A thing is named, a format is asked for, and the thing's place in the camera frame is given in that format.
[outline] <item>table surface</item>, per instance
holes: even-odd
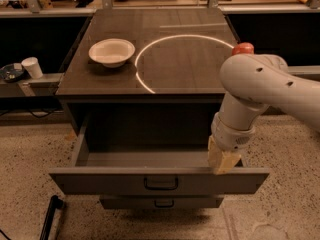
[[[136,48],[120,68],[89,58],[90,47],[108,38]],[[98,10],[57,95],[223,93],[219,70],[235,44],[217,8]]]

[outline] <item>red object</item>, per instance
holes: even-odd
[[[239,53],[254,54],[254,46],[250,43],[240,43],[232,49],[232,55],[236,55]]]

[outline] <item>speckled floor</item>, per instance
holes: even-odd
[[[257,122],[247,160],[272,168],[258,192],[199,210],[104,210],[98,196],[64,196],[47,173],[70,162],[75,137],[64,117],[5,115],[0,125],[0,229],[12,240],[39,239],[52,195],[66,208],[51,239],[319,239],[320,134],[289,116]]]

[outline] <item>robotic hand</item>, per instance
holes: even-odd
[[[237,150],[246,147],[255,119],[269,105],[320,131],[320,83],[292,76],[287,69],[276,55],[240,53],[224,62],[220,79],[227,93],[209,139],[214,173],[226,173],[239,161]]]

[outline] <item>white cup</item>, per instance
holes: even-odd
[[[28,71],[32,78],[40,78],[43,76],[42,70],[35,57],[26,58],[21,62],[21,65]]]

